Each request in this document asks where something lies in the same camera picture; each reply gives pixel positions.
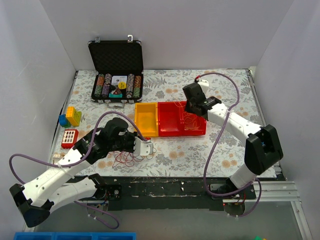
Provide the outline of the black poker chip case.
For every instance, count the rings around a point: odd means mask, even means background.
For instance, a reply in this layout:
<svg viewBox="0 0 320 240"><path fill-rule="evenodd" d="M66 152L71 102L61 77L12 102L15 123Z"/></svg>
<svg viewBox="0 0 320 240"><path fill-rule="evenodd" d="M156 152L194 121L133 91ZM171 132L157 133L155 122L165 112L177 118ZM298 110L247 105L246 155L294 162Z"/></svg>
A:
<svg viewBox="0 0 320 240"><path fill-rule="evenodd" d="M123 108L126 103L142 101L144 64L142 43L128 35L126 40L101 40L98 36L88 42L96 71L91 100Z"/></svg>

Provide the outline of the red white toy brick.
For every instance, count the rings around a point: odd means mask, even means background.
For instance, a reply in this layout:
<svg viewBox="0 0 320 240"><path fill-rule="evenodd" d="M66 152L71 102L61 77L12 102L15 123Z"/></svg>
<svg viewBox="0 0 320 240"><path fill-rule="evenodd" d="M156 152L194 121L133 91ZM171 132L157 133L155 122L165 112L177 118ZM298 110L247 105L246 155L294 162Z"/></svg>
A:
<svg viewBox="0 0 320 240"><path fill-rule="evenodd" d="M63 149L71 149L77 142L78 135L77 129L66 129L62 137L61 147Z"/></svg>

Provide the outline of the green object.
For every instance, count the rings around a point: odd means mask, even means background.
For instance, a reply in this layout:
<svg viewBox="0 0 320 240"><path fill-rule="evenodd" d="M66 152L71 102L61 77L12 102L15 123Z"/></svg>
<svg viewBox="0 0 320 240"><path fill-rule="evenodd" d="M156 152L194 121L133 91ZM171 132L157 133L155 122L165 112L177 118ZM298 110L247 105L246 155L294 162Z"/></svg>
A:
<svg viewBox="0 0 320 240"><path fill-rule="evenodd" d="M253 240L267 240L267 239L261 236L256 236Z"/></svg>

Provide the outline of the right red plastic bin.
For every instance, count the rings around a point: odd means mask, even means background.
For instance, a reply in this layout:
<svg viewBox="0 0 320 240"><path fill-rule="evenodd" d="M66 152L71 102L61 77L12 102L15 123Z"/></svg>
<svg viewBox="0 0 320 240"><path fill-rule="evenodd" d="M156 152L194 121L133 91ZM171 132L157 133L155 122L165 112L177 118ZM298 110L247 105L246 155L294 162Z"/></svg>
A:
<svg viewBox="0 0 320 240"><path fill-rule="evenodd" d="M202 117L185 111L186 101L180 101L182 110L182 135L204 136L207 130L207 122Z"/></svg>

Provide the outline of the yellow plastic bin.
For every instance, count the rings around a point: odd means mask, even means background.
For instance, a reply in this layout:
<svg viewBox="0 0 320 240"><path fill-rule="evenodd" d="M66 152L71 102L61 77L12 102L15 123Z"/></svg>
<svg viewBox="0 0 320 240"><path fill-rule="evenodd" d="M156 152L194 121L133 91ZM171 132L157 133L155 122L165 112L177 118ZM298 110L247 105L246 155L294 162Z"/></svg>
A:
<svg viewBox="0 0 320 240"><path fill-rule="evenodd" d="M134 123L145 138L159 136L158 103L136 103Z"/></svg>

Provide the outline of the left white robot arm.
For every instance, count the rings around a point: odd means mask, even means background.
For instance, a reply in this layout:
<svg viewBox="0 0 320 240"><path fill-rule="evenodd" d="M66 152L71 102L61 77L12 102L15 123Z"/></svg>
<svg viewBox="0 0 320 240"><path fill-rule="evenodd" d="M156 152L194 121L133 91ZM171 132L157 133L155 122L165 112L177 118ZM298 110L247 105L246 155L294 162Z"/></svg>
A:
<svg viewBox="0 0 320 240"><path fill-rule="evenodd" d="M84 198L104 199L109 187L97 173L78 182L69 180L110 152L134 152L137 132L128 131L128 123L118 117L109 120L98 132L91 130L80 138L67 154L34 180L14 184L13 200L29 228L44 222L55 210Z"/></svg>

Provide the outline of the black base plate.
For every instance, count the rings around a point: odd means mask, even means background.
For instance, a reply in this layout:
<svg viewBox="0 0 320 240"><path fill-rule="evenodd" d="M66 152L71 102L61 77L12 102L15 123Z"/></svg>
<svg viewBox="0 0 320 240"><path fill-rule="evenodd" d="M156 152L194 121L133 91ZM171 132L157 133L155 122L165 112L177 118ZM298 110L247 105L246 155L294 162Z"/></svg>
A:
<svg viewBox="0 0 320 240"><path fill-rule="evenodd" d="M105 202L110 211L208 209L223 211L223 198L205 190L201 177L103 177L103 198L85 197L91 204Z"/></svg>

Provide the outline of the yellow green blue brick stack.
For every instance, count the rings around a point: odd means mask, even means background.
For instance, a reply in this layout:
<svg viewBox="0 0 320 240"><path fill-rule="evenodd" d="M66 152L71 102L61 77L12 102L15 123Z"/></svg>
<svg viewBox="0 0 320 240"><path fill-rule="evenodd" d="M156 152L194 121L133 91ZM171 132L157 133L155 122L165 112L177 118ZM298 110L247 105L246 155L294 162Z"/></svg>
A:
<svg viewBox="0 0 320 240"><path fill-rule="evenodd" d="M58 117L58 122L63 128L78 127L82 118L82 112L74 106L69 106L65 114Z"/></svg>

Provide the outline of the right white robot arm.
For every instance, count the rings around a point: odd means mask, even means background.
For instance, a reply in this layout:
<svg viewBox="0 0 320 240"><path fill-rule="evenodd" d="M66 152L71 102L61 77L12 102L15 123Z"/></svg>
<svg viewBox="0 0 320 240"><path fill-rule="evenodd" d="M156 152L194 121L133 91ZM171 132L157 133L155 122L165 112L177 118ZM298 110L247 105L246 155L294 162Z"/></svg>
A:
<svg viewBox="0 0 320 240"><path fill-rule="evenodd" d="M206 97L207 83L193 82L183 87L185 111L214 123L236 137L244 146L244 163L227 178L225 184L208 193L215 197L237 199L254 179L280 161L284 154L277 130L268 124L261 126L231 112L220 99Z"/></svg>

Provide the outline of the middle red plastic bin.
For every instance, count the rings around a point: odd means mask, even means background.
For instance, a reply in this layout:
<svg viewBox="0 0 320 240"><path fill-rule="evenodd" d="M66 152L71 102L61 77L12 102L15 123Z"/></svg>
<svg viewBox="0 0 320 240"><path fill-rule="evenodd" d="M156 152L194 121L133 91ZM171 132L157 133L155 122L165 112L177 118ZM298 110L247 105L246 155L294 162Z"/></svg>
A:
<svg viewBox="0 0 320 240"><path fill-rule="evenodd" d="M183 112L185 105L185 101L166 101L157 103L158 135L160 137L183 136Z"/></svg>

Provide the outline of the blue tray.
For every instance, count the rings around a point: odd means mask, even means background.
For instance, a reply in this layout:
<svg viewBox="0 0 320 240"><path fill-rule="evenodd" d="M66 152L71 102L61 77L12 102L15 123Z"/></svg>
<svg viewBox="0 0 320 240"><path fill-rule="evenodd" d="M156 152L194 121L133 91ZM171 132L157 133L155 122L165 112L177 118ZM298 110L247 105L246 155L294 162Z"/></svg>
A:
<svg viewBox="0 0 320 240"><path fill-rule="evenodd" d="M14 240L136 240L134 232L16 232Z"/></svg>

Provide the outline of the red plastic bin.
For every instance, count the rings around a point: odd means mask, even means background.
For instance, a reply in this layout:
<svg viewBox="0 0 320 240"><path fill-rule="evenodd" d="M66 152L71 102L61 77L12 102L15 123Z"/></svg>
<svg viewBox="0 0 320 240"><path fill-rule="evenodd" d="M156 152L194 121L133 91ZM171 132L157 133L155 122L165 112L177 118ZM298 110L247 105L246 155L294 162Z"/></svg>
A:
<svg viewBox="0 0 320 240"><path fill-rule="evenodd" d="M183 112L185 105L185 101L166 101L157 103L158 135L160 137L183 136Z"/></svg>
<svg viewBox="0 0 320 240"><path fill-rule="evenodd" d="M182 135L204 136L207 130L207 122L202 117L185 111L186 101L180 101L182 110Z"/></svg>

